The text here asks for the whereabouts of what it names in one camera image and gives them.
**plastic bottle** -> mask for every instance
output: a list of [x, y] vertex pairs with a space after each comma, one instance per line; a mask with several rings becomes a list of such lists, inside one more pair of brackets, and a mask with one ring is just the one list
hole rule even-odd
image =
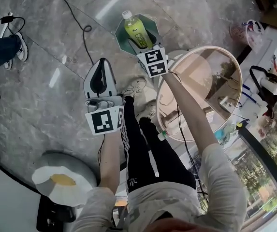
[[124, 29], [131, 37], [132, 40], [142, 49], [151, 49], [153, 44], [148, 36], [148, 33], [143, 25], [143, 22], [132, 15], [130, 11], [125, 11], [122, 13], [125, 19]]
[[[183, 115], [180, 116], [180, 122], [181, 122], [182, 130], [188, 127], [187, 122], [183, 117]], [[161, 133], [158, 134], [158, 138], [160, 141], [163, 141], [164, 139], [170, 136], [176, 136], [178, 133], [180, 133], [178, 118], [172, 121], [167, 127], [168, 128], [165, 131], [162, 131]]]

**white stripe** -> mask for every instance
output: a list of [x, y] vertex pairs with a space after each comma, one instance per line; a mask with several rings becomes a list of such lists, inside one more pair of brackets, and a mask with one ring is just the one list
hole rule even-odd
[[50, 79], [49, 87], [53, 87], [56, 84], [59, 76], [60, 76], [60, 70], [59, 68], [56, 68], [55, 72], [53, 73]]
[[101, 20], [104, 15], [118, 2], [119, 0], [110, 0], [109, 3], [107, 3], [100, 12], [97, 13], [95, 16], [96, 19]]
[[125, 122], [124, 122], [124, 111], [123, 111], [123, 118], [122, 118], [122, 126], [121, 126], [121, 132], [122, 132], [122, 140], [123, 140], [123, 144], [124, 144], [124, 149], [127, 153], [127, 169], [126, 169], [126, 191], [127, 193], [129, 193], [129, 187], [128, 187], [128, 179], [129, 179], [129, 170], [128, 170], [128, 164], [129, 164], [129, 138], [126, 132], [126, 126], [125, 126]]

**white sleeve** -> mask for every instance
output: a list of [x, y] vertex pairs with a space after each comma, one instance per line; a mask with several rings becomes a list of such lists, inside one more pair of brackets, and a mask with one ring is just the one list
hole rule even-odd
[[74, 222], [72, 232], [105, 232], [112, 227], [111, 215], [116, 197], [109, 188], [94, 188], [87, 193], [87, 202]]
[[219, 144], [203, 151], [200, 176], [207, 186], [209, 203], [207, 214], [197, 218], [198, 222], [224, 231], [240, 231], [247, 209], [246, 194]]

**white sneaker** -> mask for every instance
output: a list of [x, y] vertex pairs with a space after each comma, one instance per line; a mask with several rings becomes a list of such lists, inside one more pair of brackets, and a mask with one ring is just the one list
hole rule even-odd
[[152, 119], [156, 114], [156, 100], [149, 101], [146, 104], [146, 107], [143, 111], [141, 111], [137, 116], [136, 120], [139, 121], [141, 118], [149, 118]]
[[124, 97], [131, 96], [135, 98], [139, 93], [143, 91], [143, 88], [146, 86], [146, 80], [142, 77], [134, 79], [128, 85], [128, 87], [122, 92]]
[[17, 52], [17, 57], [21, 60], [21, 61], [26, 61], [28, 58], [28, 48], [27, 48], [27, 44], [24, 41], [21, 33], [16, 33], [16, 35], [20, 38], [21, 40], [21, 46], [20, 46], [20, 50]]
[[12, 68], [12, 66], [13, 66], [13, 60], [12, 59], [9, 60], [8, 62], [4, 63], [4, 67], [8, 71]]

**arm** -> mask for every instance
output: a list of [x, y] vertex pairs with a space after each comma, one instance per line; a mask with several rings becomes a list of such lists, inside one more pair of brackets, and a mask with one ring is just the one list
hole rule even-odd
[[210, 128], [206, 114], [203, 112], [196, 100], [176, 79], [174, 74], [168, 73], [163, 75], [163, 79], [171, 89], [193, 135], [197, 148], [202, 154], [203, 150], [207, 146], [218, 143]]
[[205, 113], [171, 73], [163, 76], [170, 87], [202, 155], [200, 176], [208, 190], [208, 211], [196, 222], [221, 231], [239, 231], [246, 214], [246, 196]]
[[101, 182], [99, 187], [109, 188], [114, 194], [116, 194], [120, 183], [120, 143], [119, 130], [106, 134], [101, 151]]
[[87, 202], [72, 232], [105, 232], [112, 227], [111, 215], [120, 180], [120, 131], [105, 135], [101, 150], [101, 182], [87, 193]]

